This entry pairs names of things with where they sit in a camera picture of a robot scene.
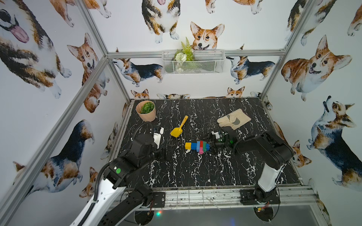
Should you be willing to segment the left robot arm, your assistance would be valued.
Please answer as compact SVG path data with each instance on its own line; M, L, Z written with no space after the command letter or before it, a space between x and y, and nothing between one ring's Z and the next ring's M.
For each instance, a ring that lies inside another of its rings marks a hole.
M121 156L106 164L96 179L95 192L73 226L116 226L133 211L152 202L152 189L139 184L115 210L107 212L114 200L127 188L132 178L160 156L162 146L158 133L141 134L132 139Z

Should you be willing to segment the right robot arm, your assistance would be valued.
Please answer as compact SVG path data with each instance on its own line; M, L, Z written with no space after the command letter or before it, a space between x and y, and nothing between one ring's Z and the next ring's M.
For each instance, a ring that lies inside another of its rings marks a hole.
M258 152L262 157L264 167L255 185L254 199L257 202L267 202L276 189L276 182L281 171L294 156L292 148L276 131L263 131L259 135L237 139L236 132L229 126L218 132L209 132L205 136L210 144L210 150L215 153L222 148L235 156L246 152Z

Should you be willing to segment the yellow small lego brick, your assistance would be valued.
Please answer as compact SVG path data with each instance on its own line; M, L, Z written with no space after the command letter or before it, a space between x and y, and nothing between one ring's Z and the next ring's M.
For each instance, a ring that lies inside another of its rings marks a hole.
M192 143L186 142L186 143L185 143L185 149L186 149L186 150L191 150L191 149L192 149Z

